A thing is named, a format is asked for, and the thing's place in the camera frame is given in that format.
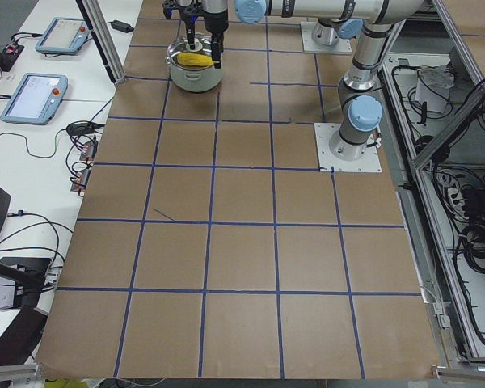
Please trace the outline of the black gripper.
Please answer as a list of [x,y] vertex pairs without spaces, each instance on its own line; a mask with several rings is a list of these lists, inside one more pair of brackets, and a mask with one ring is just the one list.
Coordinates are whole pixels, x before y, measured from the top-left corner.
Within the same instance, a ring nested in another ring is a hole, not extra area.
[[226,0],[204,1],[173,1],[167,0],[162,4],[163,14],[171,19],[173,11],[179,12],[180,19],[185,23],[185,31],[190,51],[196,49],[196,20],[204,20],[205,29],[212,33],[211,59],[215,69],[221,68],[221,56],[224,51],[224,32],[229,27],[228,2]]

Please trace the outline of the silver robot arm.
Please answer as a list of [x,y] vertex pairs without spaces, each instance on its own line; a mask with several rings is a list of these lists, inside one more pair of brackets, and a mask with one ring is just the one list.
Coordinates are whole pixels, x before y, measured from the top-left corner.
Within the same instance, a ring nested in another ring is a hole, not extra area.
[[394,24],[364,22],[357,39],[352,64],[338,85],[343,121],[330,140],[331,152],[354,162],[367,149],[370,135],[379,126],[382,104],[371,95],[375,76],[388,52]]
[[[309,17],[319,19],[362,19],[370,25],[387,25],[401,22],[412,16],[421,1],[235,1],[234,9],[239,21],[255,24],[266,16],[283,19]],[[170,19],[177,10],[187,26],[189,44],[194,43],[195,22],[201,17],[205,29],[211,34],[211,58],[216,69],[221,68],[224,51],[224,33],[229,27],[227,1],[165,1],[163,14]]]

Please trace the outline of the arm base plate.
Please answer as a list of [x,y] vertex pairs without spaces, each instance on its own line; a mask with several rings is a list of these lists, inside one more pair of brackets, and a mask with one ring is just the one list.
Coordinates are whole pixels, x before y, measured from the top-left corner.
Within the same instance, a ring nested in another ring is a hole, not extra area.
[[381,173],[373,135],[362,145],[350,145],[340,136],[340,124],[315,123],[319,170],[323,172]]
[[332,27],[325,27],[318,22],[301,22],[301,33],[305,53],[334,55],[352,53],[350,40],[339,37]]

